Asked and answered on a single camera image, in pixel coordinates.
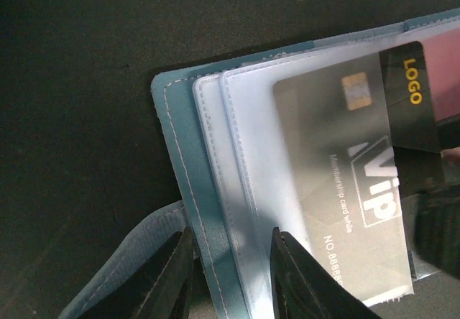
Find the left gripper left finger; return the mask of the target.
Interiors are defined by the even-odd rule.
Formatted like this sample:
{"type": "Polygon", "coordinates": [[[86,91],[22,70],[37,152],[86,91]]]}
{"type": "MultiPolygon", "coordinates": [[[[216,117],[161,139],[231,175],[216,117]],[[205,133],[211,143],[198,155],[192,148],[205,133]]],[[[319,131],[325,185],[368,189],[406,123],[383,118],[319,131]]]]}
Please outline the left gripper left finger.
{"type": "Polygon", "coordinates": [[[193,292],[193,232],[175,232],[124,284],[80,318],[188,318],[193,292]]]}

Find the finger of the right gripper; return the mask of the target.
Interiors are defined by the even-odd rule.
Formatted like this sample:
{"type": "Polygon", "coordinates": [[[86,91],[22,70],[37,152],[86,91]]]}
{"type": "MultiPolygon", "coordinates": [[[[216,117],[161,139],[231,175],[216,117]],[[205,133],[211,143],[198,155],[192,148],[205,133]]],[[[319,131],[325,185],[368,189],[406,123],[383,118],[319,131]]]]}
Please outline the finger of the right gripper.
{"type": "Polygon", "coordinates": [[[419,193],[416,204],[416,254],[442,272],[459,277],[459,186],[444,185],[419,193]]]}

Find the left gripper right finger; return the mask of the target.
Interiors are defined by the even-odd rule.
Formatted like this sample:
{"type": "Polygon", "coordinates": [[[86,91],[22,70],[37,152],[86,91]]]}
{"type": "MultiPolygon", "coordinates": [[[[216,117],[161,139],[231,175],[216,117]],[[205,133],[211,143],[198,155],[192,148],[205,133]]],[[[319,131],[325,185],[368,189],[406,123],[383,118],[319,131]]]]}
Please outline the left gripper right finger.
{"type": "Polygon", "coordinates": [[[334,280],[290,233],[278,227],[272,231],[270,274],[276,318],[379,318],[334,280]]]}

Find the blue card holder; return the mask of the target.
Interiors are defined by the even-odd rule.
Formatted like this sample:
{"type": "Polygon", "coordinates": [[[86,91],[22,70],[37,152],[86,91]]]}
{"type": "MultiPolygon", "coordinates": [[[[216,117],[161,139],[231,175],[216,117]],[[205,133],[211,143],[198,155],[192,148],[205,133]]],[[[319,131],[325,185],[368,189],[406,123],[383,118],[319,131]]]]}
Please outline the blue card holder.
{"type": "MultiPolygon", "coordinates": [[[[217,316],[276,318],[270,274],[273,228],[290,233],[313,255],[274,84],[409,42],[422,44],[453,29],[459,29],[458,9],[157,75],[152,97],[182,198],[143,219],[61,317],[80,318],[188,226],[194,261],[203,265],[217,316]]],[[[415,252],[419,193],[459,186],[459,171],[453,166],[459,153],[459,114],[436,121],[436,133],[443,180],[429,181],[414,198],[401,202],[412,286],[414,280],[440,271],[415,252]]]]}

